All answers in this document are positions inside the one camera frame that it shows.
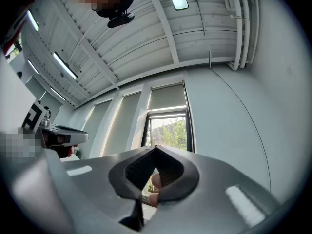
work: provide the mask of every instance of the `white beam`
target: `white beam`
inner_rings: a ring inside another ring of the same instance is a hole
[[[234,61],[235,57],[212,57],[211,62],[229,62],[229,61]],[[196,59],[196,60],[189,60],[189,61],[183,61],[183,62],[179,62],[177,64],[171,64],[171,65],[167,65],[167,66],[163,66],[163,67],[159,67],[159,68],[155,68],[146,72],[143,72],[141,74],[138,74],[136,76],[132,76],[128,79],[125,79],[123,81],[120,81],[117,83],[117,86],[122,86],[124,84],[127,84],[129,82],[135,81],[137,79],[141,79],[147,76],[151,76],[151,75],[155,75],[161,72],[165,72],[168,70],[173,70],[173,69],[177,69],[177,68],[182,68],[182,67],[188,67],[188,66],[194,66],[194,65],[200,65],[200,64],[206,64],[209,63],[209,58],[203,58],[203,59]],[[110,90],[114,89],[113,86],[106,88],[100,92],[98,92],[96,95],[92,96],[91,98],[85,100],[83,103],[81,103],[79,106],[89,102],[90,100],[94,99],[95,97],[98,97]]]
[[[83,33],[80,31],[66,8],[64,7],[61,0],[51,0],[52,5],[56,9],[57,14],[60,16],[62,21],[67,25],[67,28],[70,32],[70,34],[73,36],[73,38],[79,42],[80,39],[83,39],[81,41],[81,48],[84,50],[86,55],[94,62],[96,66],[98,66],[98,69],[101,70],[105,77],[113,84],[116,85],[116,82],[118,82],[118,78],[115,76],[115,74],[110,70],[110,68],[107,66],[107,64],[103,61],[103,59],[98,55],[98,53],[95,51],[95,49],[91,46],[91,44],[88,42],[86,38],[83,37]]]
[[[101,124],[99,125],[97,134],[94,138],[93,145],[90,151],[89,158],[98,158],[102,157],[104,154],[105,145],[109,137],[110,130],[114,123],[117,111],[122,102],[123,96],[121,92],[117,92],[114,95],[113,100],[111,101],[108,109],[105,112],[105,115],[102,119]]]
[[[44,52],[45,56],[50,60],[52,65],[54,65],[55,68],[57,68],[60,72],[64,74],[64,77],[68,80],[68,82],[73,85],[80,93],[82,93],[83,96],[86,98],[90,98],[90,94],[85,91],[73,78],[63,70],[63,68],[59,65],[59,63],[53,58],[52,54],[49,52],[49,50],[46,48],[46,46],[43,44],[42,40],[40,39],[39,35],[37,32],[32,27],[29,27],[28,24],[25,25],[24,30],[29,30],[31,35],[33,36],[34,40],[36,43],[38,43],[40,49]]]
[[[38,80],[41,80],[40,84],[45,88],[45,90],[51,90],[49,85],[55,90],[57,91],[60,95],[62,95],[64,98],[66,98],[68,101],[72,102],[74,106],[79,105],[79,101],[76,100],[76,98],[74,98],[71,94],[69,94],[68,92],[66,92],[59,84],[57,84],[53,78],[48,74],[48,72],[39,64],[39,62],[37,61],[37,59],[35,58],[34,54],[31,53],[31,50],[27,44],[27,42],[23,41],[23,48],[24,50],[24,54],[25,54],[25,59],[30,59],[30,61],[33,63],[33,65],[38,69],[39,71],[39,75],[37,73],[34,72],[34,77]],[[45,79],[46,81],[49,81],[50,84],[48,85],[41,77],[40,75],[43,77],[43,79]],[[54,96],[60,103],[64,104],[67,103],[68,105],[70,105],[70,103],[68,103],[65,100],[62,100],[61,98],[59,98],[58,96]]]
[[[150,96],[151,86],[150,84],[145,83],[140,95],[140,99],[136,106],[136,112],[133,117],[132,125],[129,131],[125,151],[141,147]]]
[[[156,9],[156,12],[157,12],[158,17],[160,19],[162,27],[165,31],[165,34],[166,34],[166,37],[167,37],[167,40],[169,43],[171,55],[172,55],[172,58],[174,60],[174,64],[179,63],[179,57],[178,57],[178,54],[176,51],[176,43],[175,43],[174,37],[172,35],[172,31],[171,31],[167,16],[165,14],[165,11],[162,8],[159,0],[151,0],[151,1],[152,1],[153,5]]]

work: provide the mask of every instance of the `window pane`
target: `window pane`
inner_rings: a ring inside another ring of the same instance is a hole
[[[185,117],[152,119],[151,145],[165,145],[187,151]]]

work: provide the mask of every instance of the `roller shade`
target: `roller shade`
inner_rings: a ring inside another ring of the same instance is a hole
[[[40,101],[41,106],[48,107],[50,109],[50,121],[53,122],[59,112],[60,107],[62,106],[62,103],[55,99],[49,92],[46,92]]]
[[[123,98],[104,149],[104,155],[125,152],[129,131],[141,93]]]
[[[36,78],[31,77],[30,80],[26,83],[26,87],[32,92],[32,94],[36,97],[36,100],[40,100],[43,96],[45,89],[40,85],[40,83],[36,80]]]
[[[186,105],[183,85],[152,90],[149,110]]]
[[[98,132],[98,128],[102,122],[104,114],[106,113],[110,103],[111,101],[108,101],[95,106],[88,121],[86,122],[83,130],[89,134],[89,139],[86,143],[83,143],[79,146],[82,153],[81,159],[89,158],[94,139]]]

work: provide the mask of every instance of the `white ceiling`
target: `white ceiling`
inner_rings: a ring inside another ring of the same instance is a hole
[[[207,40],[196,0],[187,1],[188,9],[176,11],[171,0],[135,0],[128,10],[135,19],[109,29],[109,20],[100,18],[90,6],[73,0],[36,0],[31,11],[39,31],[29,22],[24,26],[24,54],[39,70],[39,81],[48,83],[74,107],[138,78],[207,63],[208,43],[212,62],[234,61],[236,22],[224,0],[199,0]],[[52,53],[56,51],[68,62],[88,29],[69,62],[78,76],[75,81]]]

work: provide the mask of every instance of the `white column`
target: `white column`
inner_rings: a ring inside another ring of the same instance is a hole
[[[89,158],[98,158],[103,156],[105,144],[112,128],[115,116],[122,102],[123,96],[121,92],[117,92],[109,105],[102,122],[98,128],[94,139]]]
[[[141,146],[150,96],[151,86],[149,83],[145,83],[133,117],[125,151],[133,150]]]

